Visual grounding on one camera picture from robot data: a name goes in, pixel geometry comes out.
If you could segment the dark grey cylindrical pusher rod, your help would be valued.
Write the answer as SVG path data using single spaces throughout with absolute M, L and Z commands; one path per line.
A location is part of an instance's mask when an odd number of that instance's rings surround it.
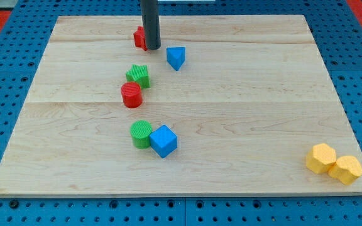
M 140 8 L 146 47 L 149 50 L 157 50 L 161 47 L 158 1 L 141 0 Z

